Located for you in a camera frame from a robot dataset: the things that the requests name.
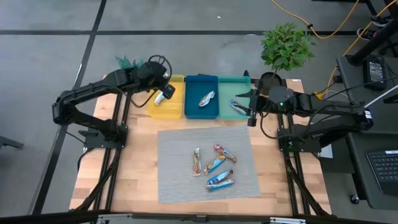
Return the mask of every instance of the black pot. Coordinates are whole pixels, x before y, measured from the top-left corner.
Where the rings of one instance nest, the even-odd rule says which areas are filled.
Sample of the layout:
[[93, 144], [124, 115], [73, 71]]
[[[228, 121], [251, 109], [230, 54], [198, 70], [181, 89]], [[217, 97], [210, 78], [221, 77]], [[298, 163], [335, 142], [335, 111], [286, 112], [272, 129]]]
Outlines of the black pot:
[[282, 85], [282, 79], [280, 78], [280, 76], [278, 76], [278, 74], [275, 74], [274, 78], [271, 79], [273, 75], [274, 72], [266, 72], [262, 74], [260, 80], [254, 84], [254, 86], [260, 91], [261, 94], [268, 95], [269, 90], [272, 87]]

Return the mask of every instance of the potted plant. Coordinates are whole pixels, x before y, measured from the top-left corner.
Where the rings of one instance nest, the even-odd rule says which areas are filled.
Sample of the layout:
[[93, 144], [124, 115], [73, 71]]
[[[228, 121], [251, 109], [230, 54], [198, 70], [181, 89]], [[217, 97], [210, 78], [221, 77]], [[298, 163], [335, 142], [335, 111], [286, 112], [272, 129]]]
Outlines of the potted plant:
[[260, 91], [265, 95], [272, 86], [280, 85], [278, 71], [303, 67], [307, 59], [314, 57], [310, 51], [310, 45], [315, 45], [311, 42], [311, 37], [289, 22], [277, 25], [273, 31], [265, 31], [261, 45], [264, 48], [261, 53], [264, 64], [272, 65], [272, 72], [266, 72], [261, 76], [263, 86]]

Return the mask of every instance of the desk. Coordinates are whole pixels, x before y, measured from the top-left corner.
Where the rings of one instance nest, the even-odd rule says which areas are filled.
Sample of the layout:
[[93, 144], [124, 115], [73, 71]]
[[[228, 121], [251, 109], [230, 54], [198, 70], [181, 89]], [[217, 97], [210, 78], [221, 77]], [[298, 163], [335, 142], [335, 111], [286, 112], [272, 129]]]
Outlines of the desk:
[[[301, 81], [287, 80], [289, 88], [303, 91]], [[133, 96], [141, 103], [147, 93]], [[107, 119], [112, 116], [115, 95], [98, 98], [94, 116]], [[296, 117], [295, 123], [306, 124], [307, 119]], [[283, 155], [276, 140], [266, 138], [259, 128], [249, 128], [254, 160], [259, 178], [261, 196], [253, 198], [234, 198], [188, 203], [160, 204], [157, 182], [157, 132], [167, 129], [190, 129], [219, 126], [244, 125], [247, 120], [192, 120], [192, 119], [154, 119], [147, 115], [146, 107], [129, 109], [127, 125], [129, 133], [126, 147], [122, 150], [121, 161], [113, 196], [112, 212], [126, 213], [174, 213], [174, 214], [212, 214], [212, 215], [292, 215], [287, 185], [287, 174]], [[277, 116], [270, 114], [264, 121], [270, 134], [276, 135]], [[82, 159], [76, 180], [70, 208], [79, 206], [98, 181], [103, 149], [95, 149]], [[323, 209], [331, 212], [319, 161], [309, 153], [301, 153], [305, 183]], [[105, 186], [100, 208], [108, 189]], [[300, 212], [302, 201], [296, 187], [296, 197]]]
[[[385, 58], [395, 72], [398, 71], [397, 58]], [[355, 67], [348, 63], [346, 57], [337, 59], [340, 75], [346, 88], [363, 83], [362, 66]], [[387, 90], [393, 87], [391, 81], [387, 81]], [[354, 101], [369, 103], [383, 92], [369, 90], [363, 87], [348, 91], [348, 97]], [[398, 137], [398, 104], [384, 104], [382, 100], [369, 107], [374, 120], [374, 126], [364, 134], [350, 133], [347, 135], [347, 143], [353, 159], [355, 174], [354, 182], [360, 199], [366, 199], [372, 208], [398, 210], [398, 197], [381, 193], [371, 166], [366, 158], [367, 152], [380, 150], [397, 150]]]

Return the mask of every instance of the black desk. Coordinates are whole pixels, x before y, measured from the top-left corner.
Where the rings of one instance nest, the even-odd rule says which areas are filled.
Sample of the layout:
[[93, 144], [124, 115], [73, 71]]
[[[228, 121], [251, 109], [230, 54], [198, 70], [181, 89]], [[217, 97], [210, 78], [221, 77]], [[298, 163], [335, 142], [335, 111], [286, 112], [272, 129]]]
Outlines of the black desk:
[[[398, 72], [398, 58], [386, 57], [385, 61], [394, 72]], [[363, 83], [362, 66], [352, 66], [346, 57], [338, 58], [337, 64], [346, 88]], [[387, 90], [393, 86], [392, 81], [387, 82]], [[369, 103], [382, 93], [359, 87], [348, 91], [348, 97], [350, 100]], [[397, 93], [397, 91], [393, 91], [386, 97]], [[371, 151], [398, 150], [398, 104], [388, 105], [379, 100], [369, 109], [374, 119], [374, 126], [366, 133], [350, 133], [346, 138], [353, 159], [355, 171], [353, 178], [356, 190], [359, 198], [367, 200], [372, 208], [398, 210], [398, 197], [381, 193], [366, 157], [366, 153]]]

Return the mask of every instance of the plastic tray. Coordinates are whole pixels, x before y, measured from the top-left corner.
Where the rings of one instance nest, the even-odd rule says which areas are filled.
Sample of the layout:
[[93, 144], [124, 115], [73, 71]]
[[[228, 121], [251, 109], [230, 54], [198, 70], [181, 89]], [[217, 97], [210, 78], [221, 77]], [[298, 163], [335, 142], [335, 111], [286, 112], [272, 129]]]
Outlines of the plastic tray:
[[[209, 92], [216, 95], [199, 107], [200, 100]], [[218, 116], [218, 78], [213, 75], [189, 75], [185, 79], [185, 116], [188, 119], [216, 119]]]
[[184, 76], [172, 75], [169, 83], [174, 86], [175, 92], [171, 99], [164, 99], [159, 105], [155, 104], [158, 93], [148, 102], [148, 114], [153, 118], [180, 118], [182, 115], [182, 103], [184, 93]]
[[249, 106], [249, 98], [236, 97], [241, 93], [247, 93], [251, 89], [250, 77], [218, 77], [218, 104], [220, 106], [221, 119], [247, 119], [248, 117], [237, 112], [230, 100], [238, 101], [242, 106]]

